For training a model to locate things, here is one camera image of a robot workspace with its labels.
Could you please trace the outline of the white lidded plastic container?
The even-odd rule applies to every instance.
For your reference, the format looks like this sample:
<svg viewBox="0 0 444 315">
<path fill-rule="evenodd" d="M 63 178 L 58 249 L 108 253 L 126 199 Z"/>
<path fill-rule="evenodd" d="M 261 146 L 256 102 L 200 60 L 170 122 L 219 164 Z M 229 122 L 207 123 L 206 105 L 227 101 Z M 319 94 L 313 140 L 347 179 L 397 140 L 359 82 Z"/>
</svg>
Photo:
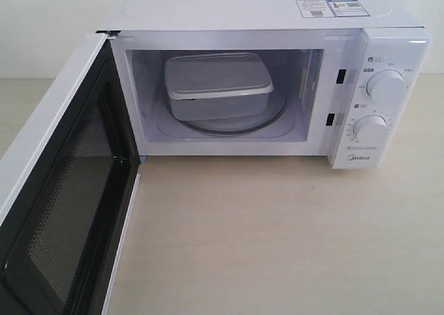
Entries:
<svg viewBox="0 0 444 315">
<path fill-rule="evenodd" d="M 247 117 L 263 113 L 274 86 L 254 53 L 211 53 L 169 59 L 164 83 L 180 121 Z"/>
</svg>

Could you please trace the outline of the white microwave door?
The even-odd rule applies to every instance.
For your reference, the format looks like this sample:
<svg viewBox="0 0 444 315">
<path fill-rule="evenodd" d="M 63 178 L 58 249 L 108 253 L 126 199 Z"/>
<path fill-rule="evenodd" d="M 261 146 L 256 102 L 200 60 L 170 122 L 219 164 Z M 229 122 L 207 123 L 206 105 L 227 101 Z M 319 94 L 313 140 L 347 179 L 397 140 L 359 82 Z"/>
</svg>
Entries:
<svg viewBox="0 0 444 315">
<path fill-rule="evenodd" d="M 112 41 L 74 51 L 1 159 L 1 313 L 105 314 L 139 182 Z"/>
</svg>

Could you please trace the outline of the white Midea microwave oven body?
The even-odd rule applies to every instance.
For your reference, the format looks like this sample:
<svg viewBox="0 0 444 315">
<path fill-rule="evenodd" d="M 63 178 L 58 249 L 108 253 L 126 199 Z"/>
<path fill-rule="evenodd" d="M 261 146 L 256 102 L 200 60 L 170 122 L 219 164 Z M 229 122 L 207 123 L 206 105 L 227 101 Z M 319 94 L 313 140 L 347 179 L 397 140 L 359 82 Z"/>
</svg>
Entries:
<svg viewBox="0 0 444 315">
<path fill-rule="evenodd" d="M 381 165 L 431 43 L 398 0 L 358 0 L 368 17 L 304 18 L 297 0 L 117 0 L 99 32 L 112 51 L 141 156 L 321 156 L 335 169 Z M 212 135 L 170 113 L 164 67 L 179 56 L 255 53 L 288 96 L 282 115 L 249 133 Z M 399 72 L 401 101 L 380 104 L 367 82 Z M 383 142 L 365 143 L 354 124 L 383 117 Z"/>
</svg>

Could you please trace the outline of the printed paper instruction sheet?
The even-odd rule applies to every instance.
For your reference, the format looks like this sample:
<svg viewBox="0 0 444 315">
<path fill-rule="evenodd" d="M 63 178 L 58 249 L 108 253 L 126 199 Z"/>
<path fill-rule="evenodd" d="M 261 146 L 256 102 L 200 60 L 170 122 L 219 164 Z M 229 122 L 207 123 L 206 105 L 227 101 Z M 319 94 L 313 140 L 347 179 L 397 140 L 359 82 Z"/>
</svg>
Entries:
<svg viewBox="0 0 444 315">
<path fill-rule="evenodd" d="M 368 11 L 358 0 L 297 0 L 304 18 L 368 17 Z"/>
</svg>

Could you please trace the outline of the glass turntable plate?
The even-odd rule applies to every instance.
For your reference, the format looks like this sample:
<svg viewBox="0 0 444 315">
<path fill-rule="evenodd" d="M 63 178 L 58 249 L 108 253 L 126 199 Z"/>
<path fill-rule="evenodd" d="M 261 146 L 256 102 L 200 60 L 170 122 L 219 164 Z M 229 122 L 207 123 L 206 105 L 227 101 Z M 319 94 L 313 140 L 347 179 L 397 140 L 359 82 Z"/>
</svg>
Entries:
<svg viewBox="0 0 444 315">
<path fill-rule="evenodd" d="M 209 133 L 212 135 L 238 135 L 241 133 L 249 133 L 263 128 L 276 119 L 278 119 L 285 111 L 288 104 L 287 93 L 283 92 L 277 84 L 273 82 L 274 90 L 269 95 L 268 105 L 266 110 L 261 114 L 256 114 L 247 117 L 235 117 L 229 119 L 214 119 L 202 121 L 180 121 L 176 119 L 171 111 L 169 105 L 169 97 L 165 87 L 165 99 L 169 107 L 171 115 L 180 123 L 189 128 L 194 128 L 198 131 Z"/>
</svg>

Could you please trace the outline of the lower white timer knob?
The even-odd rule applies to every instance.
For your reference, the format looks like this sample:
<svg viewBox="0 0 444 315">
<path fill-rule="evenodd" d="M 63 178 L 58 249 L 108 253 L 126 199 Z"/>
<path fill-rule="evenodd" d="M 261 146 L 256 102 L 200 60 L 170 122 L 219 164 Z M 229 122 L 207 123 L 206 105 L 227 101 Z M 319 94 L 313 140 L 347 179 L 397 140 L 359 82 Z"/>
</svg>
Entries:
<svg viewBox="0 0 444 315">
<path fill-rule="evenodd" d="M 353 134 L 357 140 L 365 143 L 383 142 L 388 132 L 388 126 L 383 117 L 368 115 L 359 119 L 353 126 Z"/>
</svg>

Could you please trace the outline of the upper white power knob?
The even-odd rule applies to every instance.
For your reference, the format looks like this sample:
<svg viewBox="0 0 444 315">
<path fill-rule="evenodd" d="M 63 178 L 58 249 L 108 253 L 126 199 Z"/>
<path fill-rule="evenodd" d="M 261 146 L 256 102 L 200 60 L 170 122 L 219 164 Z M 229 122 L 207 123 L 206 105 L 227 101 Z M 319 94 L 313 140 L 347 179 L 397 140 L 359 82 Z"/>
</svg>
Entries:
<svg viewBox="0 0 444 315">
<path fill-rule="evenodd" d="M 369 97 L 380 104 L 395 104 L 402 100 L 407 87 L 402 75 L 392 69 L 376 73 L 366 85 Z"/>
</svg>

